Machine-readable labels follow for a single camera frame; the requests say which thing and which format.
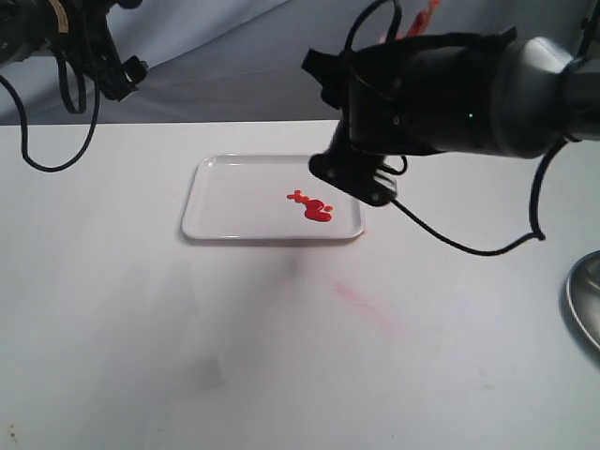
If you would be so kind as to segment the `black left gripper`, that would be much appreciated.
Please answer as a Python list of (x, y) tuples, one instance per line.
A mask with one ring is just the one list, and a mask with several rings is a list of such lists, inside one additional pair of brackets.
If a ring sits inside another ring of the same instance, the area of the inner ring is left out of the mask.
[(71, 36), (69, 63), (97, 84), (102, 95), (122, 101), (138, 90), (146, 77), (146, 63), (133, 55), (122, 62), (107, 23), (115, 5), (135, 9), (136, 1), (73, 1), (76, 28)]

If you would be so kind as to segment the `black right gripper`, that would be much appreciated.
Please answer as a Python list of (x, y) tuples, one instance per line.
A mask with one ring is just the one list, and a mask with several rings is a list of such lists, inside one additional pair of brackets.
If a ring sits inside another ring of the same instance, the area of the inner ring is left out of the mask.
[(309, 50), (302, 69), (321, 86), (323, 102), (341, 112), (327, 149), (310, 157), (310, 173), (362, 203), (375, 207), (391, 203), (397, 196), (396, 182), (384, 174), (384, 157), (355, 150), (351, 144), (344, 57)]

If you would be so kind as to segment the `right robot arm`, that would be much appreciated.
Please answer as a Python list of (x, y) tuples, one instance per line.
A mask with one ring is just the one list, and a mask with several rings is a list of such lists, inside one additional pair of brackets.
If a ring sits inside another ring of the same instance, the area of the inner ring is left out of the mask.
[(307, 54), (304, 70), (342, 116), (317, 178), (373, 206), (392, 201), (388, 156), (538, 158), (599, 137), (599, 63), (554, 42), (451, 33)]

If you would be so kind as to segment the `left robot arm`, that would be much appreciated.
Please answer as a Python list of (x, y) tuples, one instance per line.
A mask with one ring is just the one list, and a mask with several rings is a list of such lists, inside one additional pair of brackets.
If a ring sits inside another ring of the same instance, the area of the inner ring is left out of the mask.
[(108, 100), (121, 101), (137, 90), (148, 73), (137, 56), (123, 62), (110, 33), (107, 14), (117, 5), (139, 1), (21, 0), (1, 3), (1, 65), (32, 55), (51, 54), (58, 66), (59, 92), (67, 110), (86, 110), (85, 78)]

